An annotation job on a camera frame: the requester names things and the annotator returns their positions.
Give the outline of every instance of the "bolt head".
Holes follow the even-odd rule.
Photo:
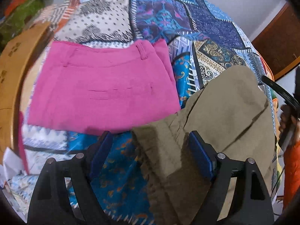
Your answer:
[[[254,161],[253,158],[248,158],[248,162],[249,162],[250,164],[254,164],[254,163],[255,163],[255,161]]]
[[[225,159],[226,155],[224,153],[218,153],[218,158]]]
[[[84,157],[84,154],[83,153],[77,153],[76,154],[76,158],[78,158],[78,159],[81,159],[81,158],[83,158]]]
[[[47,162],[48,164],[51,164],[51,163],[54,162],[54,161],[55,161],[55,159],[54,159],[53,157],[50,157],[50,158],[47,159],[46,162]]]

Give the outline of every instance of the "clothing pile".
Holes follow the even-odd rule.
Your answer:
[[[220,9],[205,0],[67,0],[35,23],[45,21],[54,41],[29,72],[20,109],[29,175],[8,181],[24,213],[45,161],[72,158],[103,131],[113,146],[91,186],[117,221],[190,224],[209,189],[186,148],[193,130],[232,159],[253,157],[275,186],[276,99],[260,80],[272,73]],[[233,190],[234,182],[221,215]],[[68,191],[78,209],[70,182]]]

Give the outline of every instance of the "khaki fabric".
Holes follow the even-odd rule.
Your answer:
[[[187,149],[188,134],[194,130],[231,159],[254,158],[271,187],[275,136],[270,104],[253,72],[232,66],[194,93],[184,109],[132,130],[158,225],[189,225],[210,187]],[[229,210],[234,185],[232,181],[220,217]]]

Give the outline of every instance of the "pink shorts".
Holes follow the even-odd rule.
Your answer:
[[[180,110],[164,40],[127,49],[54,41],[39,75],[28,123],[101,135],[120,133]]]

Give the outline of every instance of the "waistband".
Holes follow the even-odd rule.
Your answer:
[[[68,41],[54,41],[52,43],[51,50],[57,52],[56,59],[59,60],[64,67],[70,65],[71,57],[73,63],[74,61],[81,60],[80,65],[74,66],[88,67],[87,64],[91,64],[92,62],[85,62],[83,60],[84,55],[87,57],[95,57],[102,61],[113,61],[120,58],[123,62],[125,62],[137,58],[144,60],[147,59],[150,53],[155,52],[153,45],[148,40],[137,40],[131,46],[124,49],[96,49]]]

